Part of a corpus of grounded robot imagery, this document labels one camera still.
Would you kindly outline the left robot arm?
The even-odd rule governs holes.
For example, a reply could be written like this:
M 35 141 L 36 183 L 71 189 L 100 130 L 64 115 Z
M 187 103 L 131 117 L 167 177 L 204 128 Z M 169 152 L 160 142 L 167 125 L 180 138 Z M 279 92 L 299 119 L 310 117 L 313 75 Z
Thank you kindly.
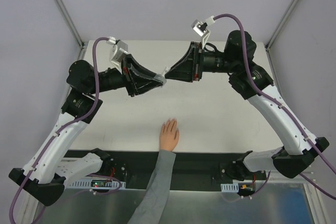
M 161 87 L 165 82 L 163 75 L 141 66 L 131 54 L 121 61 L 121 69 L 108 68 L 98 74 L 89 62 L 74 62 L 67 78 L 72 89 L 61 107 L 58 123 L 29 163 L 23 168 L 12 169 L 10 179 L 48 207 L 82 177 L 114 175 L 112 157 L 99 148 L 71 165 L 60 165 L 74 140 L 91 123 L 102 105 L 102 100 L 94 97 L 96 84 L 99 84 L 100 92 L 126 88 L 128 95 L 134 97 Z

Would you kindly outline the mannequin hand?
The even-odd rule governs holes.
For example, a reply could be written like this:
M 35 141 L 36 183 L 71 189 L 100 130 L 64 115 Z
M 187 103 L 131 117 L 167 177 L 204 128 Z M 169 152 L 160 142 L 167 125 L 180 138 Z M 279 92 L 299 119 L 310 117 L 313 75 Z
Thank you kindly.
M 180 132 L 177 127 L 177 119 L 169 119 L 163 123 L 160 136 L 159 136 L 159 148 L 160 150 L 172 152 L 180 138 Z

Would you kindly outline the clear nail polish bottle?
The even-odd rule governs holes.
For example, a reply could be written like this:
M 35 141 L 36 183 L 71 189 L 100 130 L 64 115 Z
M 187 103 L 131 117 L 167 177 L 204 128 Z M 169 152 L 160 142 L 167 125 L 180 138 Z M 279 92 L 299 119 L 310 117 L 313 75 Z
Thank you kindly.
M 163 86 L 166 84 L 166 82 L 167 82 L 165 76 L 163 76 L 162 74 L 156 74 L 155 77 L 154 77 L 154 79 L 155 79 L 157 82 L 159 82 L 159 83 L 161 84 L 162 87 L 163 87 Z

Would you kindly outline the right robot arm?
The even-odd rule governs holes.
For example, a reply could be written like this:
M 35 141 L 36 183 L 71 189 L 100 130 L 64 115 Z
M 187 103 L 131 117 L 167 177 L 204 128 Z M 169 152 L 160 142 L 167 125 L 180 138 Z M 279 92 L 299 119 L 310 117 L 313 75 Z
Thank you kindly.
M 191 42 L 186 54 L 170 68 L 165 77 L 193 82 L 200 81 L 205 72 L 228 74 L 232 88 L 262 114 L 283 146 L 270 151 L 248 151 L 242 154 L 225 167 L 226 175 L 243 181 L 255 172 L 276 170 L 287 178 L 295 178 L 313 163 L 319 153 L 329 146 L 329 142 L 325 137 L 316 137 L 293 115 L 271 76 L 254 63 L 257 45 L 248 32 L 245 32 L 245 38 L 251 79 L 262 94 L 253 89 L 248 78 L 239 30 L 229 33 L 223 51 L 209 42 L 205 46 L 200 42 Z

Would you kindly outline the grey sleeved forearm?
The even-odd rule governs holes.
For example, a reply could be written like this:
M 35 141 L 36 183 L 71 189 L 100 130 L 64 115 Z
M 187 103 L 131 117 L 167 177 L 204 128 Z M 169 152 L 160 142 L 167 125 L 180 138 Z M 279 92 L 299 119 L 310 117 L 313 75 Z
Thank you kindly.
M 160 150 L 145 195 L 128 223 L 159 223 L 167 204 L 176 155 Z

